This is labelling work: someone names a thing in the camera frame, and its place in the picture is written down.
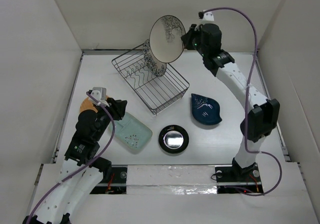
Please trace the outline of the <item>cream plate with tree pattern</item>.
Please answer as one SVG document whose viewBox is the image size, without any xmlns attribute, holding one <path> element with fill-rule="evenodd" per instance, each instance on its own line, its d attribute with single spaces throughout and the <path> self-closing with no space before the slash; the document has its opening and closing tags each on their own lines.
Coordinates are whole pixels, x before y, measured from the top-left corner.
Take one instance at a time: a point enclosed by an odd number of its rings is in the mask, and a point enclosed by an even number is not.
<svg viewBox="0 0 320 224">
<path fill-rule="evenodd" d="M 184 50 L 181 37 L 185 34 L 186 29 L 176 16 L 164 15 L 158 18 L 149 35 L 153 56 L 162 63 L 171 63 L 177 60 Z"/>
</svg>

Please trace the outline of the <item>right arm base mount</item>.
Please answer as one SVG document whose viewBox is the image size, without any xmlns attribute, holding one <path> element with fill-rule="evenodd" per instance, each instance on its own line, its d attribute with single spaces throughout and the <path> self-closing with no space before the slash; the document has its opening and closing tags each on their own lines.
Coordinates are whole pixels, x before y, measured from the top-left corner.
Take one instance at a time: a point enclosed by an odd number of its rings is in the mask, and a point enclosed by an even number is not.
<svg viewBox="0 0 320 224">
<path fill-rule="evenodd" d="M 216 181 L 218 194 L 264 193 L 256 162 L 242 169 L 233 159 L 231 165 L 215 166 L 210 178 Z"/>
</svg>

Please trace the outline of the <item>blue floral rimmed plate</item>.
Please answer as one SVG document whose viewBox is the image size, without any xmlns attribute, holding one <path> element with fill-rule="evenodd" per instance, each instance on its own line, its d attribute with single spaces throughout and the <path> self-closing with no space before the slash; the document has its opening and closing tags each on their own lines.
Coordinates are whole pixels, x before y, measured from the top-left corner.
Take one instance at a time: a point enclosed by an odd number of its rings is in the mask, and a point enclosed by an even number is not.
<svg viewBox="0 0 320 224">
<path fill-rule="evenodd" d="M 156 77 L 161 77 L 165 74 L 166 69 L 167 69 L 167 64 L 162 63 L 158 61 L 151 50 L 150 46 L 150 40 L 147 39 L 143 45 L 143 55 L 144 55 L 144 62 L 147 65 L 148 69 L 154 74 Z"/>
</svg>

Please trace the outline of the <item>dark blue leaf-shaped dish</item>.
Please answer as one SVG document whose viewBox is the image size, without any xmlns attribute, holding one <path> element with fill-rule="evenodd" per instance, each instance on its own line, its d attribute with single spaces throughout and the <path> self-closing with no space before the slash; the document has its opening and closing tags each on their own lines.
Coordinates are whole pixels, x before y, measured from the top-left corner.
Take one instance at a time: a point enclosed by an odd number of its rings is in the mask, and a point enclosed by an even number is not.
<svg viewBox="0 0 320 224">
<path fill-rule="evenodd" d="M 220 105 L 212 98 L 191 94 L 191 113 L 199 123 L 207 126 L 217 125 L 222 121 Z"/>
</svg>

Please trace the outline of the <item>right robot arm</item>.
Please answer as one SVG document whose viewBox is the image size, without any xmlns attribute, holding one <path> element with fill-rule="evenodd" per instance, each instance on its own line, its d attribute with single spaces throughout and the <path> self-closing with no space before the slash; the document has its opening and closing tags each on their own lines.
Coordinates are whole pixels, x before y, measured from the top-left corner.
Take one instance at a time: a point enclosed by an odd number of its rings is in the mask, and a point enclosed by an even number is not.
<svg viewBox="0 0 320 224">
<path fill-rule="evenodd" d="M 206 69 L 232 92 L 245 111 L 240 124 L 243 139 L 231 168 L 232 177 L 242 181 L 253 169 L 263 141 L 277 125 L 280 103 L 249 87 L 234 58 L 221 48 L 222 32 L 216 24 L 192 24 L 181 40 L 187 49 L 201 55 Z"/>
</svg>

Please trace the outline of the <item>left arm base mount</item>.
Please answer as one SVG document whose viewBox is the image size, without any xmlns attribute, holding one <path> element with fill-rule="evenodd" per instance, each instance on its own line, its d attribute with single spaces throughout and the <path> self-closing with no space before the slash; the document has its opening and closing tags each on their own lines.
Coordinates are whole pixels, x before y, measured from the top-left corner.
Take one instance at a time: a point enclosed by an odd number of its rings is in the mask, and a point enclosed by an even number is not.
<svg viewBox="0 0 320 224">
<path fill-rule="evenodd" d="M 127 193 L 127 166 L 112 166 L 108 179 L 98 183 L 90 194 L 92 195 L 122 195 Z"/>
</svg>

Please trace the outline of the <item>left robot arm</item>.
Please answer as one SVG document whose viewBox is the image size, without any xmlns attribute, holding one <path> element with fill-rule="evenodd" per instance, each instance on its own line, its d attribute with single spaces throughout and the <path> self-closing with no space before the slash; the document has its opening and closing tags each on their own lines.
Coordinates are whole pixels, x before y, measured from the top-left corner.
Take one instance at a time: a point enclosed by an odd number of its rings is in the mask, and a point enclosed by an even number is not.
<svg viewBox="0 0 320 224">
<path fill-rule="evenodd" d="M 89 97 L 83 101 L 58 182 L 23 223 L 70 224 L 93 188 L 111 178 L 112 163 L 101 157 L 105 150 L 100 148 L 99 140 L 108 125 L 124 117 L 127 103 L 110 97 L 101 101 Z"/>
</svg>

